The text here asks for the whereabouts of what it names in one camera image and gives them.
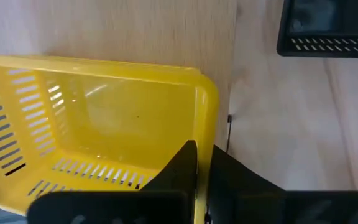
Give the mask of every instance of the wooden surface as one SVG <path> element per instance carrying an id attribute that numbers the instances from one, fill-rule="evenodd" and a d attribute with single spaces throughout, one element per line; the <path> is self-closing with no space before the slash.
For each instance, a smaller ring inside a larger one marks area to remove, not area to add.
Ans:
<path id="1" fill-rule="evenodd" d="M 230 154 L 285 189 L 358 189 L 358 59 L 278 56 L 282 1 L 238 5 Z"/>
<path id="2" fill-rule="evenodd" d="M 226 142 L 235 0 L 0 0 L 0 54 L 196 67 L 217 85 Z"/>

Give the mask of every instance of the yellow plastic basket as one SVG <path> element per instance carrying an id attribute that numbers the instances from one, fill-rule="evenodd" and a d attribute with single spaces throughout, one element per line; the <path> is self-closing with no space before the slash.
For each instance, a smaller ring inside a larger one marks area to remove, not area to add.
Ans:
<path id="1" fill-rule="evenodd" d="M 0 208 L 62 190 L 139 190 L 189 139 L 202 223 L 217 90 L 194 68 L 0 55 Z"/>

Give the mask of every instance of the black cable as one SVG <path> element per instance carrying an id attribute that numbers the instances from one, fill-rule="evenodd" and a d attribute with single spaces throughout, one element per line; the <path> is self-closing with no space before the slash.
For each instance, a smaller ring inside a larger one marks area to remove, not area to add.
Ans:
<path id="1" fill-rule="evenodd" d="M 227 122 L 229 123 L 229 136 L 227 137 L 227 146 L 226 146 L 226 153 L 229 153 L 229 146 L 230 146 L 230 135 L 231 135 L 231 115 L 227 117 Z"/>

